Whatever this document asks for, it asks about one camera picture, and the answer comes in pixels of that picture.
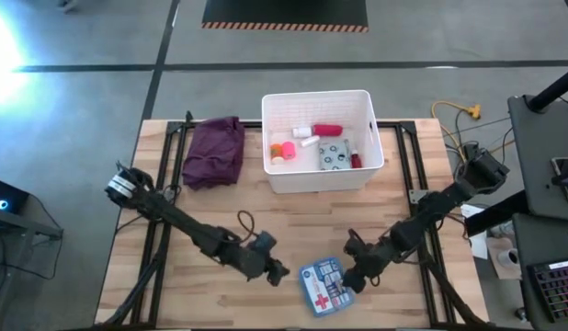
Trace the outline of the white perforated plastic basket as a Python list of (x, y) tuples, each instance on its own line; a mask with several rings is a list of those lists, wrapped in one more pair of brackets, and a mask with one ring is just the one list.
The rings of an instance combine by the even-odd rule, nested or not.
[[(292, 129), (314, 124), (343, 127), (337, 137), (324, 137), (318, 143), (348, 140), (351, 152), (357, 150), (362, 167), (358, 169), (319, 169), (318, 143), (303, 148)], [(262, 99), (263, 162), (268, 181), (276, 193), (300, 193), (359, 189), (384, 166), (384, 154), (369, 92), (341, 90), (271, 94)], [(293, 142), (296, 157), (282, 164), (270, 162), (270, 145)]]

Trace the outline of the dark side desk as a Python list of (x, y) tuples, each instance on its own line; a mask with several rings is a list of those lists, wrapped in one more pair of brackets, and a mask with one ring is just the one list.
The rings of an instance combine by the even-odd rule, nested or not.
[(522, 272), (521, 289), (528, 320), (535, 331), (568, 331), (568, 322), (552, 323), (542, 311), (528, 266), (568, 260), (568, 221), (515, 214), (513, 225)]

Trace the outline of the white paper sheet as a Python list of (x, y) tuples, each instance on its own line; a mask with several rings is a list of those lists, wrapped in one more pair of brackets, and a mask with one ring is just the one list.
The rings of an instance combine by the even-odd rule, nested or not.
[[(484, 208), (476, 207), (470, 204), (463, 204), (460, 207), (461, 214), (465, 218), (472, 217), (473, 215), (484, 211)], [(476, 234), (474, 236), (469, 236), (469, 241), (471, 244), (471, 252), (474, 257), (486, 260), (488, 258), (488, 250), (486, 245), (486, 232)]]

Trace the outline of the black smartphone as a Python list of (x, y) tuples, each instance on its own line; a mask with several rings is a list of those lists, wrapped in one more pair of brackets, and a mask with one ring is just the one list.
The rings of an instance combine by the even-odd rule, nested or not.
[(568, 157), (552, 158), (551, 164), (555, 173), (551, 183), (560, 187), (568, 199)]

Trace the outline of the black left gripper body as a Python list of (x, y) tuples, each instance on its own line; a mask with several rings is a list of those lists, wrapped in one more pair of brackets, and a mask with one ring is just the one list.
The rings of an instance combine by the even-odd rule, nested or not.
[(246, 256), (242, 266), (243, 273), (249, 280), (264, 274), (268, 280), (281, 280), (284, 277), (283, 264), (271, 256), (272, 246), (248, 244), (245, 249)]

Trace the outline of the black device with blue light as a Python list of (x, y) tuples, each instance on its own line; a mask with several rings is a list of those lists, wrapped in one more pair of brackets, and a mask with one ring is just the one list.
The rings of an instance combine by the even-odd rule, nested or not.
[(28, 200), (29, 194), (0, 181), (0, 211), (19, 214)]

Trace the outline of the black metal table frame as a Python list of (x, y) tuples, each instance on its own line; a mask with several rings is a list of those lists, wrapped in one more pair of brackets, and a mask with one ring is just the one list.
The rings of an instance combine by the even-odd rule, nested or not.
[(394, 329), (457, 322), (460, 315), (436, 281), (414, 262), (392, 264), (378, 286), (368, 286), (349, 308), (316, 317), (301, 291), (299, 269), (323, 257), (352, 263), (343, 252), (349, 229), (368, 241), (407, 217), (415, 188), (439, 190), (451, 170), (436, 120), (386, 120), (380, 130), (384, 166), (360, 190), (277, 194), (269, 186), (258, 124), (246, 126), (244, 168), (239, 181), (209, 190), (183, 189), (177, 206), (202, 223), (241, 231), (236, 214), (250, 211), (256, 228), (277, 239), (274, 256), (290, 270), (278, 286), (247, 280), (204, 255), (190, 239), (148, 225), (124, 211), (115, 236), (97, 308), (103, 325), (128, 296), (141, 270), (166, 245), (165, 269), (152, 278), (121, 331), (149, 329)]

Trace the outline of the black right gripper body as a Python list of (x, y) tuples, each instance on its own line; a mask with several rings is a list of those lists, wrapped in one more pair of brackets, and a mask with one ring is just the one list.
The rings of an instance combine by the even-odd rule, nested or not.
[(386, 259), (376, 245), (350, 238), (345, 244), (344, 252), (354, 260), (354, 266), (346, 271), (347, 276), (374, 278), (386, 268)]

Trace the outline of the black pole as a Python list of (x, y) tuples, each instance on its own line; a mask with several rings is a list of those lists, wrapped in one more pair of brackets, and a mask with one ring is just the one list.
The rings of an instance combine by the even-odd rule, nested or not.
[(534, 97), (526, 98), (528, 109), (535, 113), (545, 113), (553, 101), (568, 92), (568, 72)]

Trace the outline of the black backlit keyboard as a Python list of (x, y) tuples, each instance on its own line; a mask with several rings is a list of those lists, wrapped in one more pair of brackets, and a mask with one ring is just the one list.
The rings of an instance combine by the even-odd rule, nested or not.
[(568, 322), (568, 260), (530, 265), (528, 274), (548, 319)]

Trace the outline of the white cup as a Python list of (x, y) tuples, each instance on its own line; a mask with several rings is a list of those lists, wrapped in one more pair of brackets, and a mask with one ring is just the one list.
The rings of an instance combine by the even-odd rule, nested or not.
[(510, 248), (499, 252), (497, 262), (503, 268), (517, 268), (519, 266), (517, 249)]

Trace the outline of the blue plastic first aid box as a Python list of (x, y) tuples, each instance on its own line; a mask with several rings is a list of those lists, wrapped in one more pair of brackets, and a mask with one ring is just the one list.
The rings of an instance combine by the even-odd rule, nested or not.
[(334, 314), (355, 302), (355, 293), (342, 284), (343, 276), (337, 257), (322, 258), (299, 269), (300, 286), (315, 317)]

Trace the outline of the black hazard-striped floor mat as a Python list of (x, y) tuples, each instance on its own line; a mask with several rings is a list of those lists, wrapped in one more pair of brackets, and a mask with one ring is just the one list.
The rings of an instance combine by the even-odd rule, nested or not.
[(366, 0), (207, 0), (204, 29), (369, 31)]

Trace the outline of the purple cloth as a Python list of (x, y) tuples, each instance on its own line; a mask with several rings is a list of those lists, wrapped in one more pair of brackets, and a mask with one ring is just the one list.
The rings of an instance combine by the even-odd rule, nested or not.
[(238, 117), (198, 124), (183, 163), (183, 184), (193, 190), (236, 184), (244, 161), (244, 138)]

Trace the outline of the white pouch with blue print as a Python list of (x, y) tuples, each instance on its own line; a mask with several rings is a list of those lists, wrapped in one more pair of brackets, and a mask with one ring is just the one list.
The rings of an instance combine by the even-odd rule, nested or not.
[(318, 143), (319, 169), (321, 171), (346, 170), (351, 168), (348, 140), (333, 140)]

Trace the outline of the grey side table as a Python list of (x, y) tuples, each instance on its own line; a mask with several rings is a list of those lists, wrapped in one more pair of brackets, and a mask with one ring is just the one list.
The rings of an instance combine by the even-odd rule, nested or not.
[(568, 199), (551, 183), (551, 160), (568, 157), (568, 104), (555, 101), (543, 114), (529, 110), (522, 97), (510, 97), (507, 105), (529, 210), (568, 220)]

